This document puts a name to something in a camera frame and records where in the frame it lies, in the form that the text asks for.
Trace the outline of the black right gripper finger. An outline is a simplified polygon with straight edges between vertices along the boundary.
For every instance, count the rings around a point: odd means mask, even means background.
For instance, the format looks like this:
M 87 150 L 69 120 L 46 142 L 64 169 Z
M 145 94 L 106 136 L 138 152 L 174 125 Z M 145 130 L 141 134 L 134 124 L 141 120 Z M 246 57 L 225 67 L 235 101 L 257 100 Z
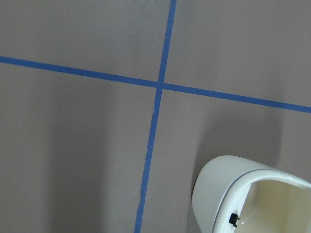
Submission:
M 237 226 L 237 222 L 240 220 L 240 217 L 236 213 L 232 213 L 229 218 L 229 223 L 233 226 Z

